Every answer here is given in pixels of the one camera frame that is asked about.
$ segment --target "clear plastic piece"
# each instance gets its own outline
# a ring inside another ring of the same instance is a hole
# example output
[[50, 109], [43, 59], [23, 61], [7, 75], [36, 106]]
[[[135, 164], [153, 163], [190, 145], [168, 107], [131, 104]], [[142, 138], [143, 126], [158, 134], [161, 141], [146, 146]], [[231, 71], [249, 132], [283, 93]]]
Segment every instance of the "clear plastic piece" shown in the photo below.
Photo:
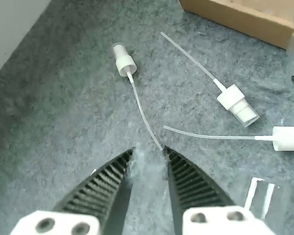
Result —
[[227, 188], [229, 196], [238, 206], [263, 220], [277, 235], [282, 235], [292, 187], [286, 182], [268, 181], [247, 172], [236, 171], [234, 174], [237, 177]]
[[229, 109], [229, 111], [240, 121], [240, 123], [244, 127], [248, 127], [252, 123], [254, 123], [260, 117], [256, 111], [251, 107], [251, 105], [244, 99], [245, 107], [242, 108], [238, 112], [234, 112], [233, 109]]

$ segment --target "cardboard box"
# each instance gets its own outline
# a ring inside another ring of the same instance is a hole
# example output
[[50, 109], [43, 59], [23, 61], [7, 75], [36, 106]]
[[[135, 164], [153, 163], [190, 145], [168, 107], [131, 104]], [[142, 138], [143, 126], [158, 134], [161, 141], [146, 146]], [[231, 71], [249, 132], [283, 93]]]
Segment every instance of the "cardboard box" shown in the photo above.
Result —
[[294, 0], [179, 1], [186, 11], [281, 48], [294, 32]]

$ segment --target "plastic tube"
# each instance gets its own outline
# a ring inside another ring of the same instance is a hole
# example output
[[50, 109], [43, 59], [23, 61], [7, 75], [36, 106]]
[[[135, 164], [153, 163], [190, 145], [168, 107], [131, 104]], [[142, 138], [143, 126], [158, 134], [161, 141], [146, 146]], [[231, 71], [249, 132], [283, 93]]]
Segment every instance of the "plastic tube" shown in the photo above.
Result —
[[198, 67], [200, 67], [201, 70], [203, 70], [216, 84], [216, 86], [223, 92], [226, 90], [226, 87], [218, 80], [216, 79], [203, 65], [201, 65], [200, 62], [198, 62], [194, 57], [192, 57], [189, 53], [187, 53], [182, 47], [180, 47], [175, 41], [173, 41], [167, 34], [164, 32], [160, 32], [160, 34], [167, 39], [173, 46], [175, 46], [177, 49], [179, 49], [184, 55], [186, 55], [187, 58], [189, 58], [191, 61], [193, 61], [194, 64], [196, 64]]
[[136, 86], [135, 86], [135, 83], [134, 83], [134, 80], [133, 80], [133, 76], [130, 72], [127, 73], [127, 76], [128, 76], [128, 79], [130, 81], [130, 83], [132, 84], [132, 87], [133, 87], [133, 91], [134, 91], [134, 94], [135, 94], [135, 98], [136, 98], [136, 102], [137, 102], [137, 105], [138, 105], [138, 108], [139, 108], [139, 111], [141, 113], [141, 116], [142, 116], [142, 119], [144, 121], [144, 124], [149, 132], [149, 134], [151, 135], [153, 141], [155, 142], [155, 144], [157, 145], [157, 147], [159, 148], [160, 151], [163, 150], [163, 148], [161, 147], [161, 144], [159, 143], [159, 141], [157, 140], [157, 138], [155, 137], [155, 135], [153, 134], [150, 126], [149, 126], [149, 123], [145, 117], [145, 114], [144, 114], [144, 111], [143, 111], [143, 108], [142, 108], [142, 105], [139, 101], [139, 97], [138, 97], [138, 94], [137, 94], [137, 91], [136, 91]]
[[202, 139], [211, 139], [211, 140], [255, 140], [255, 136], [208, 136], [208, 135], [201, 135], [201, 134], [194, 134], [186, 131], [181, 131], [169, 126], [163, 126], [164, 129], [169, 131], [173, 131], [176, 133], [180, 133], [186, 136], [192, 136], [196, 138]]

